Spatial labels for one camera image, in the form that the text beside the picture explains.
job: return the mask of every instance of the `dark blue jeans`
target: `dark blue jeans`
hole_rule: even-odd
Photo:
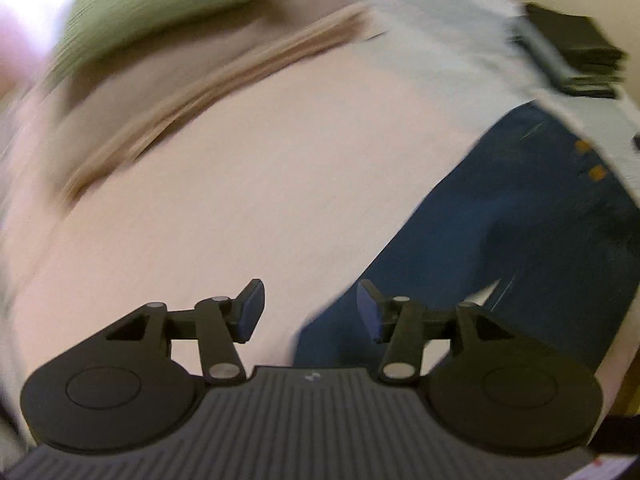
[[[491,127],[363,272],[385,294],[484,307],[595,370],[640,282],[640,210],[597,153],[529,103]],[[378,366],[355,283],[300,333],[294,365]]]

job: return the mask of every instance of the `white fabric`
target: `white fabric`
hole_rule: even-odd
[[[267,306],[241,357],[248,368],[289,363],[297,329],[362,272],[486,129],[534,97],[573,118],[640,193],[633,123],[616,102],[543,89],[505,41],[514,2],[372,1],[388,34],[216,104],[66,218],[38,195],[42,118],[26,114],[5,240],[25,373],[142,303],[189,308],[254,277],[265,281]],[[607,406],[638,348],[638,312],[598,372]],[[191,346],[176,345],[174,357],[198,371]]]

